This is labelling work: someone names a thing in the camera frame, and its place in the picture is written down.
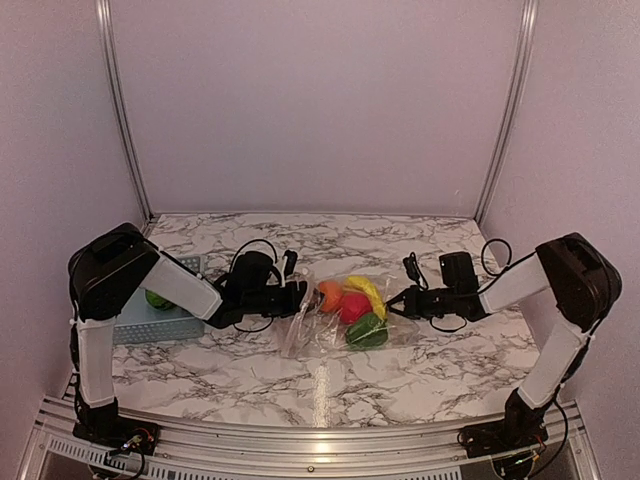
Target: gray vent grate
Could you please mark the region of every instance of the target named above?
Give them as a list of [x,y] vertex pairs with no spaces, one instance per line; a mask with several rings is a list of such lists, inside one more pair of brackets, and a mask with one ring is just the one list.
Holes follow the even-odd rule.
[[448,468],[446,470],[438,470],[436,472],[429,472],[424,475],[411,477],[400,477],[397,480],[462,480],[460,469],[458,467]]

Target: white marble surface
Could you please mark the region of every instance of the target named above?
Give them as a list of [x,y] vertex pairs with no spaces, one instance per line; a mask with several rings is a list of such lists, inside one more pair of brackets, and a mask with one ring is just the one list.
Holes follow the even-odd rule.
[[[480,272],[484,244],[471,220],[315,214],[163,215],[150,238],[175,255],[207,255],[206,274],[215,278],[256,237],[279,251],[297,250],[298,268],[318,278],[391,273],[408,285],[402,258],[415,251],[432,286],[441,285],[440,254],[469,251]],[[198,340],[115,347],[114,381],[124,407],[205,421],[411,424],[502,411],[538,356],[517,309],[456,334],[421,323],[417,343],[285,359],[276,329],[243,334],[207,327]]]

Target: plastic bag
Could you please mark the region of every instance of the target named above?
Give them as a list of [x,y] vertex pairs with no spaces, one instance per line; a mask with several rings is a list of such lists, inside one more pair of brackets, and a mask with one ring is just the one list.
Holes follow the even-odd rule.
[[412,345],[419,327],[388,312],[385,302],[402,289],[389,275],[350,275],[316,282],[291,322],[279,322],[280,353],[320,357],[333,351],[367,351]]

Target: metal rail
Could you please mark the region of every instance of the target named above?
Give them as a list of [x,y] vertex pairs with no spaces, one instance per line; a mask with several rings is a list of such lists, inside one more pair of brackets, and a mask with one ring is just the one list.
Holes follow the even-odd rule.
[[122,84],[120,82],[120,72],[118,70],[118,61],[116,58],[116,46],[113,37],[113,26],[111,24],[111,2],[110,0],[96,0],[96,9],[98,14],[98,25],[100,27],[100,37],[102,40],[102,48],[107,67],[107,78],[111,91],[111,99],[115,108],[116,120],[118,123],[118,131],[120,139],[124,147],[127,168],[133,182],[133,188],[136,200],[145,222],[153,219],[153,211],[149,203],[149,197],[142,179],[142,172],[138,163],[138,155],[133,143],[131,127],[127,117],[125,108],[124,94],[122,92]]
[[525,80],[529,71],[529,63],[531,60],[531,49],[533,46],[533,31],[538,16],[538,0],[525,0],[522,10],[522,22],[520,24],[520,34],[516,46],[516,60],[513,65],[513,73],[511,74],[511,83],[509,85],[509,94],[507,96],[507,104],[505,105],[504,114],[500,131],[491,156],[489,170],[485,177],[484,186],[476,206],[474,220],[482,226],[482,222],[486,218],[487,211],[493,193],[498,183],[498,177],[502,170],[504,160],[509,146],[509,139],[513,131],[513,125],[518,107],[522,101]]
[[[584,434],[575,403],[566,405],[572,437]],[[264,478],[425,479],[434,473],[462,479],[460,467],[487,461],[468,459],[458,443],[459,429],[470,423],[497,420],[490,415],[469,420],[431,424],[314,429],[202,422],[121,409],[124,416],[153,421],[161,426],[156,453],[147,459],[143,478],[190,480],[207,478],[247,480]],[[549,443],[564,433],[562,416],[552,410],[546,417]],[[47,397],[38,413],[34,434],[45,435],[42,447],[94,466],[104,467],[106,448],[72,436],[73,402]],[[113,471],[134,472],[139,460],[117,458]],[[24,480],[31,480],[23,474]]]

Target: wire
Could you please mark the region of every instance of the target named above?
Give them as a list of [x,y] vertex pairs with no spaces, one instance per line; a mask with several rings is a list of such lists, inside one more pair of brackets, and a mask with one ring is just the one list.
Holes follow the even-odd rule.
[[269,328],[274,320],[275,318],[271,317],[271,320],[269,321],[269,323],[267,323],[264,327],[257,328],[256,330],[245,330],[244,328],[238,327],[235,323],[233,324],[233,328],[235,328],[240,333],[259,333],[259,332],[264,332],[267,328]]
[[273,263],[278,263],[278,252],[276,252],[276,247],[273,246],[273,243],[271,243],[269,240],[265,240],[264,238],[254,238],[253,240],[249,240],[247,243],[245,243],[243,246],[241,246],[236,253],[233,255],[233,259],[231,260],[231,266],[229,267],[229,272],[231,272],[231,270],[233,270],[233,266],[236,263],[236,259],[238,258],[238,255],[240,255],[240,253],[247,248],[249,245],[252,245],[254,243],[264,243],[266,245],[269,246],[269,248],[271,248],[271,251],[273,252]]
[[564,446],[567,444],[567,440],[569,439],[569,419],[567,418],[567,413],[560,406],[560,404],[558,403],[558,400],[554,400],[553,404],[556,406],[558,410],[560,410],[560,413],[562,414],[562,419],[564,420],[564,436],[562,437],[562,442],[560,442],[560,446],[558,447],[558,450],[556,450],[556,452],[553,454],[551,459],[547,463],[545,463],[542,467],[540,467],[536,472],[529,475],[529,479],[537,477],[538,475],[540,475],[540,473],[544,469],[546,469],[549,465],[551,465],[553,461],[556,458],[558,458],[558,456],[560,455],[560,452],[562,452],[562,450],[564,449]]
[[429,319],[429,325],[431,325],[431,328],[433,328],[434,330],[438,330],[439,332],[442,332],[442,333],[456,333],[457,331],[462,330],[464,327],[466,327],[467,324],[469,323],[466,318],[463,318],[463,320],[464,320],[464,324],[461,327],[458,327],[458,328],[440,328],[440,327],[436,327],[433,324],[433,318]]
[[502,245],[507,247],[508,253],[507,253],[507,261],[505,263],[506,265],[505,268],[509,266],[509,264],[511,263],[511,260],[513,259],[513,250],[511,249],[511,245],[509,245],[509,242],[507,242],[504,238],[492,238],[491,240],[487,240],[487,242],[482,247],[482,250],[480,251],[480,263],[482,264],[482,268],[490,277],[499,277],[502,271],[504,271],[504,269],[499,273],[492,272],[487,267],[487,263],[485,260],[485,253],[487,252],[487,248],[489,248],[489,245],[491,245],[492,243],[501,243]]
[[144,458],[144,453],[142,453],[142,449],[138,446],[135,445],[132,447],[133,450],[136,450],[139,454],[140,454],[140,468],[138,469],[138,472],[131,478],[129,478],[128,480],[136,480],[138,478],[140,478],[142,476],[142,473],[144,472],[144,467],[145,467],[145,458]]

